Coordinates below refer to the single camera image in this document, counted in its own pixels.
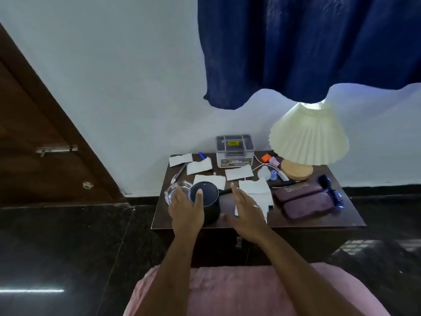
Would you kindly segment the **pink garment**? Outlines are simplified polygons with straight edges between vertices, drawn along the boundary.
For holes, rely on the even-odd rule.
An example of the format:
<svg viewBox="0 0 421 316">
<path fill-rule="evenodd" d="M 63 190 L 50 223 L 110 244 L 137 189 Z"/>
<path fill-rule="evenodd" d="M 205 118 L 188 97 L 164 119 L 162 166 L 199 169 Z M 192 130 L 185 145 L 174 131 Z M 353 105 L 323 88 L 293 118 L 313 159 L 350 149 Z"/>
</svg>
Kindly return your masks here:
<svg viewBox="0 0 421 316">
<path fill-rule="evenodd" d="M 390 316 L 357 278 L 339 267 L 313 263 L 318 271 L 365 316 Z M 187 316 L 297 316 L 272 266 L 192 268 Z"/>
</svg>

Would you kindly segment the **grey plastic organizer box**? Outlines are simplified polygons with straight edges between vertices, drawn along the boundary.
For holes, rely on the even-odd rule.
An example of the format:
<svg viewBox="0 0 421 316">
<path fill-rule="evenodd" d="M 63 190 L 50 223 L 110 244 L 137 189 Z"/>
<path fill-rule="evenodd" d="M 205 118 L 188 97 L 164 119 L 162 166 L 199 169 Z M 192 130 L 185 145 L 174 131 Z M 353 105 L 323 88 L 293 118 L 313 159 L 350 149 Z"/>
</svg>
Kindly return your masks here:
<svg viewBox="0 0 421 316">
<path fill-rule="evenodd" d="M 255 148 L 249 134 L 216 136 L 216 160 L 221 169 L 252 165 Z"/>
</svg>

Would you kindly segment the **black remote control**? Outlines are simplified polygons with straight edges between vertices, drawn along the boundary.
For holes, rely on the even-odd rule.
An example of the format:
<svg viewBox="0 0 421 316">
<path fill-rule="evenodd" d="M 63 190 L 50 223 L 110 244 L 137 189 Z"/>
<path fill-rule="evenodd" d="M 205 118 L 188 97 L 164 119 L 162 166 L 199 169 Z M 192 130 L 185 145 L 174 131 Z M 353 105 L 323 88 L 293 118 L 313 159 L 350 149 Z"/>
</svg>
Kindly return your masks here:
<svg viewBox="0 0 421 316">
<path fill-rule="evenodd" d="M 282 181 L 282 180 L 276 180 L 276 181 L 271 181 L 268 180 L 267 184 L 269 186 L 269 188 L 282 188 L 284 186 L 291 186 L 298 183 L 298 181 L 294 181 L 294 180 L 288 180 L 288 181 Z"/>
</svg>

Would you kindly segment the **clear glass ashtray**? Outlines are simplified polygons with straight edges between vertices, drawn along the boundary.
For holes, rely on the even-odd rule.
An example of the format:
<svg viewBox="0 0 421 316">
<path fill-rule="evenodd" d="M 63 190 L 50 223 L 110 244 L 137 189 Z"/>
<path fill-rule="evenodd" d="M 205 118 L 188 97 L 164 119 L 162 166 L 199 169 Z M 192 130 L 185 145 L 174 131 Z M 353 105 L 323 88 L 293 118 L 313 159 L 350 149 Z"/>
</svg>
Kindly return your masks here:
<svg viewBox="0 0 421 316">
<path fill-rule="evenodd" d="M 187 198 L 189 198 L 188 195 L 189 195 L 189 192 L 190 192 L 192 186 L 193 186 L 192 183 L 190 183 L 186 180 L 177 181 L 177 182 L 171 184 L 169 186 L 169 188 L 164 193 L 166 203 L 168 205 L 171 205 L 173 195 L 176 192 L 177 188 L 180 188 L 181 191 L 187 196 Z"/>
</svg>

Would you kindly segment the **black cylindrical pot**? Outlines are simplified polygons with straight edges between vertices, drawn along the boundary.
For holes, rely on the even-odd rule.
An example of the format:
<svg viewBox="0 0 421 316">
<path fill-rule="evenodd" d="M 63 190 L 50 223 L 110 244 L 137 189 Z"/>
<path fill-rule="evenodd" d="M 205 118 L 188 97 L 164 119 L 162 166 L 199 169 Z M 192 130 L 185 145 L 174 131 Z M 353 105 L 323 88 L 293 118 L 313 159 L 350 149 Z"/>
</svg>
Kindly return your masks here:
<svg viewBox="0 0 421 316">
<path fill-rule="evenodd" d="M 204 209 L 204 223 L 207 226 L 216 222 L 221 213 L 220 196 L 232 193 L 231 189 L 220 190 L 212 182 L 201 181 L 194 183 L 189 190 L 188 198 L 192 204 L 196 202 L 197 191 L 202 190 L 203 193 L 203 209 Z"/>
</svg>

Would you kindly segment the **round wooden lamp base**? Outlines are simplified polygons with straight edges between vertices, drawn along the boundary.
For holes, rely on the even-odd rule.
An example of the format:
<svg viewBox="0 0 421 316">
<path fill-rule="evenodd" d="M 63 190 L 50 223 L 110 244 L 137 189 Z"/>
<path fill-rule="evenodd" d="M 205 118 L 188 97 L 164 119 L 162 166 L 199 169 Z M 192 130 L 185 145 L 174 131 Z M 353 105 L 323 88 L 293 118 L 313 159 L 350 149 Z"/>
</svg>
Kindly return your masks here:
<svg viewBox="0 0 421 316">
<path fill-rule="evenodd" d="M 313 173 L 312 165 L 304 165 L 283 159 L 280 163 L 281 171 L 290 179 L 294 181 L 307 180 Z"/>
</svg>

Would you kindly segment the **torn white paper piece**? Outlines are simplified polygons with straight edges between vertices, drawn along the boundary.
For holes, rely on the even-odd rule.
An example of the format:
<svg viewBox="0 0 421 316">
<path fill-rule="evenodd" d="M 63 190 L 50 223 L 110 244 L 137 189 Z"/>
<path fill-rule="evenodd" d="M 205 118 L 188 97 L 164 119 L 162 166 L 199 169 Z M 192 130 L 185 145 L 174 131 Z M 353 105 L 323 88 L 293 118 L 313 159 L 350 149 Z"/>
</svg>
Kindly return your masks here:
<svg viewBox="0 0 421 316">
<path fill-rule="evenodd" d="M 213 170 L 212 160 L 210 157 L 201 161 L 193 161 L 187 164 L 187 175 L 193 175 L 205 171 Z"/>
</svg>

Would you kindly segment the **person's right forearm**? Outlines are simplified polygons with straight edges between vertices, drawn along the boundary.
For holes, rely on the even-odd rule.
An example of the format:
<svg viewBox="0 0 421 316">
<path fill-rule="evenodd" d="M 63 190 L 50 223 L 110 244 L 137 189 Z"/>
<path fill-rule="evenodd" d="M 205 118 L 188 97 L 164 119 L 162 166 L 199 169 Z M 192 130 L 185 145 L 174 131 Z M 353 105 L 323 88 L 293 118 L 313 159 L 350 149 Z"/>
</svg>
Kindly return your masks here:
<svg viewBox="0 0 421 316">
<path fill-rule="evenodd" d="M 254 242 L 271 261 L 298 316 L 364 316 L 273 230 L 259 231 Z"/>
</svg>

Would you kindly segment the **person's left forearm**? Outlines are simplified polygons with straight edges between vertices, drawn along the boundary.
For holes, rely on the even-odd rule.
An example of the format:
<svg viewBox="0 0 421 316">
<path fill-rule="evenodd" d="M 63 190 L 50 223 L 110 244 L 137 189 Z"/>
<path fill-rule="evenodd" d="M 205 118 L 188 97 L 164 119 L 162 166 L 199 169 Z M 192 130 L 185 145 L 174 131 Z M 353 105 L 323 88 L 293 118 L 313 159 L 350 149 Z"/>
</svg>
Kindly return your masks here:
<svg viewBox="0 0 421 316">
<path fill-rule="evenodd" d="M 180 230 L 135 316 L 186 316 L 192 254 L 198 230 Z"/>
</svg>

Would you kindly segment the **plain purple case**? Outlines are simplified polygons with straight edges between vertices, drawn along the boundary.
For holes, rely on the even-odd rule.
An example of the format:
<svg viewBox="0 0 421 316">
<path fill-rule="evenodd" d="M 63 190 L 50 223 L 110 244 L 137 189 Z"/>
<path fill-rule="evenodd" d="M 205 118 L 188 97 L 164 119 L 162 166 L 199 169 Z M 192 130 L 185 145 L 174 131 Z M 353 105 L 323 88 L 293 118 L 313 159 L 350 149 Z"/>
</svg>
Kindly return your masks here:
<svg viewBox="0 0 421 316">
<path fill-rule="evenodd" d="M 303 219 L 328 212 L 334 208 L 334 201 L 325 192 L 304 196 L 283 204 L 283 213 L 288 219 Z"/>
</svg>

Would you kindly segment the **dark wooden nightstand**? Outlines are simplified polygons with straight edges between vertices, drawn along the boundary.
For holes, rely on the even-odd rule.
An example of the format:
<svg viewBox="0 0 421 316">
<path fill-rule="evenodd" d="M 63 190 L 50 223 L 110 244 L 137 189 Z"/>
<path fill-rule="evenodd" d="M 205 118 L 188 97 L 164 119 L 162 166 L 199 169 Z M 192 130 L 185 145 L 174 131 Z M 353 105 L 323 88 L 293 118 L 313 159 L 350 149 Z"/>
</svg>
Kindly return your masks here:
<svg viewBox="0 0 421 316">
<path fill-rule="evenodd" d="M 170 246 L 174 234 L 164 193 L 181 167 L 181 165 L 174 167 L 167 165 L 151 226 L 151 230 L 161 238 L 166 249 Z M 333 209 L 324 215 L 290 220 L 283 213 L 283 208 L 274 200 L 275 206 L 269 210 L 267 216 L 268 226 L 308 262 L 322 262 L 328 259 L 359 229 L 366 227 L 363 218 L 326 165 L 315 166 L 308 181 L 317 181 L 323 174 L 330 178 L 333 188 L 342 195 L 344 208 Z M 268 265 L 262 251 L 247 241 L 243 240 L 241 250 L 236 249 L 237 236 L 234 229 L 222 219 L 205 226 L 197 238 L 192 267 Z"/>
</svg>

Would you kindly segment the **small white paper piece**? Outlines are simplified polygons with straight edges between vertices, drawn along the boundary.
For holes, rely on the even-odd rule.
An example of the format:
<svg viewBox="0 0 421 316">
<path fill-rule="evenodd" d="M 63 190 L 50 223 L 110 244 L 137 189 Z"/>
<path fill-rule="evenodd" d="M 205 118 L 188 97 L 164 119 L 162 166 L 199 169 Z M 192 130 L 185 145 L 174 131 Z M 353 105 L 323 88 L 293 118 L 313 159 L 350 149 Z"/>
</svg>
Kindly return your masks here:
<svg viewBox="0 0 421 316">
<path fill-rule="evenodd" d="M 192 153 L 171 156 L 169 158 L 169 167 L 193 162 Z"/>
</svg>

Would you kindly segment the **person's right hand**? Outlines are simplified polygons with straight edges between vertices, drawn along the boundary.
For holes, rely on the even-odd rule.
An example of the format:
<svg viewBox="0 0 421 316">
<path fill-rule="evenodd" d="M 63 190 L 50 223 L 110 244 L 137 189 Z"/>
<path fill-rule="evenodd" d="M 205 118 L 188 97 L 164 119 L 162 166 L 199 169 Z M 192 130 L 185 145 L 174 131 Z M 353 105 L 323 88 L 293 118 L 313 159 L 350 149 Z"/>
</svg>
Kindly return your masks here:
<svg viewBox="0 0 421 316">
<path fill-rule="evenodd" d="M 232 228 L 247 241 L 262 245 L 269 232 L 262 210 L 252 197 L 234 183 L 230 187 L 237 207 L 237 225 Z"/>
</svg>

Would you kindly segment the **person's left hand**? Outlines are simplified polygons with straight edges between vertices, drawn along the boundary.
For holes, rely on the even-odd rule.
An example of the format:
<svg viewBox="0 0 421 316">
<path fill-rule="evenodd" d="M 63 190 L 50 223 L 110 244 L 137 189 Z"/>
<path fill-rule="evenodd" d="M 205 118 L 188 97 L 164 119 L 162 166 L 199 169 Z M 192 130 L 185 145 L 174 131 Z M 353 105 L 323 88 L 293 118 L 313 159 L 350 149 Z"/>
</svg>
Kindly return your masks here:
<svg viewBox="0 0 421 316">
<path fill-rule="evenodd" d="M 195 202 L 192 203 L 181 188 L 177 187 L 168 211 L 176 237 L 180 235 L 197 237 L 204 224 L 203 191 L 201 189 L 197 191 Z"/>
</svg>

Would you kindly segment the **cream pleated lamp shade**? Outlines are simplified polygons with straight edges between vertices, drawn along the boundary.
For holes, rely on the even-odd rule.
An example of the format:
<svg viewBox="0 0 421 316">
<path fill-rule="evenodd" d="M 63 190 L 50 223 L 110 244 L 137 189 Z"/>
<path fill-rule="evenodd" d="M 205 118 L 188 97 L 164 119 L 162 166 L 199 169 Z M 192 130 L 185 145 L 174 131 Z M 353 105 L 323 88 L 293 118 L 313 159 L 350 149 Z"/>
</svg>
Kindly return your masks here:
<svg viewBox="0 0 421 316">
<path fill-rule="evenodd" d="M 328 165 L 342 159 L 350 144 L 331 102 L 297 103 L 270 129 L 271 149 L 304 165 Z"/>
</svg>

